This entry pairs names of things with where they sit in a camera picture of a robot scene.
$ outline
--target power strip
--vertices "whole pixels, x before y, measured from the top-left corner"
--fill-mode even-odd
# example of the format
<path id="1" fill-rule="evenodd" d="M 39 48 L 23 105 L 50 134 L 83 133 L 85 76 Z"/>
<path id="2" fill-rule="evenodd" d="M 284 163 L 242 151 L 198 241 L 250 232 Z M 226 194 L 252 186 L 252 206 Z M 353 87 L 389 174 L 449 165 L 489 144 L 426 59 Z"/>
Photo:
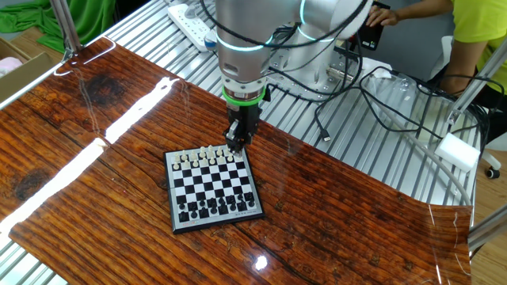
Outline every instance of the power strip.
<path id="1" fill-rule="evenodd" d="M 188 19 L 185 16 L 185 11 L 188 8 L 189 6 L 186 4 L 169 7 L 169 17 L 199 51 L 208 51 L 204 45 L 204 38 L 209 33 L 210 28 L 199 17 Z"/>

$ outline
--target glossy table surface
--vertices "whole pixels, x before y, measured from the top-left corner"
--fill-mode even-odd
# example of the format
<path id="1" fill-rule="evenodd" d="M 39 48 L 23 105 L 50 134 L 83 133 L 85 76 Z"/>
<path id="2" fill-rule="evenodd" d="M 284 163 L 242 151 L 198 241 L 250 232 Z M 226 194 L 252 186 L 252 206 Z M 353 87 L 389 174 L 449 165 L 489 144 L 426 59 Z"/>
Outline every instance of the glossy table surface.
<path id="1" fill-rule="evenodd" d="M 0 121 L 0 230 L 69 283 L 471 282 L 471 207 L 418 202 L 267 123 L 249 147 L 266 217 L 173 235 L 163 153 L 222 144 L 225 104 L 109 39 Z"/>

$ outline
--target white block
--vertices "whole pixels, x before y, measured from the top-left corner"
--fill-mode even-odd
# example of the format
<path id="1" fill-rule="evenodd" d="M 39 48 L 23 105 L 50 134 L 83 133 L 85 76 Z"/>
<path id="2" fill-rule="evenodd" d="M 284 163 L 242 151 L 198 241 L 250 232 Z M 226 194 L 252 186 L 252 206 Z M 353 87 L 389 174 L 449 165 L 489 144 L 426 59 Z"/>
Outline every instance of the white block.
<path id="1" fill-rule="evenodd" d="M 477 163 L 481 152 L 449 133 L 440 142 L 435 154 L 464 172 L 468 172 Z"/>

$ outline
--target floor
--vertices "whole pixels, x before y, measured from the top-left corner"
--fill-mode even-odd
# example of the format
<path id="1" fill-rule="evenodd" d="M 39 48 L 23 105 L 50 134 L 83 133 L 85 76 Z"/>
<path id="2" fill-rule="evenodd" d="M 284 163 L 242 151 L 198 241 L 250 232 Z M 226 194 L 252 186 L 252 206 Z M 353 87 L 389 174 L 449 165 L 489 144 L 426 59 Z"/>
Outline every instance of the floor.
<path id="1" fill-rule="evenodd" d="M 31 28 L 11 42 L 31 56 L 46 51 L 57 63 L 63 55 L 37 44 L 36 39 L 40 36 L 38 29 Z M 494 150 L 490 152 L 505 167 L 501 170 L 500 179 L 488 180 L 483 173 L 489 166 L 481 161 L 477 179 L 475 222 L 480 222 L 487 215 L 507 203 L 507 152 Z M 507 233 L 482 247 L 472 261 L 471 274 L 474 285 L 505 284 L 507 280 Z"/>

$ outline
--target black device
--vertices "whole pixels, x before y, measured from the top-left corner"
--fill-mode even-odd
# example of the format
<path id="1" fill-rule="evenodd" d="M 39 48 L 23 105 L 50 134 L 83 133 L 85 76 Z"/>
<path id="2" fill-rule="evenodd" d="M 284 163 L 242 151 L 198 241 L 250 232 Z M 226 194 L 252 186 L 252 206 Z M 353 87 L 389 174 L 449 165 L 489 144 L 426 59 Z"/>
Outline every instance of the black device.
<path id="1" fill-rule="evenodd" d="M 378 6 L 381 9 L 390 10 L 391 7 L 380 2 L 373 2 L 374 6 Z M 375 27 L 366 25 L 366 21 L 359 30 L 359 36 L 361 38 L 361 47 L 366 48 L 370 51 L 375 51 L 379 46 L 380 37 L 382 36 L 383 26 L 378 24 Z"/>

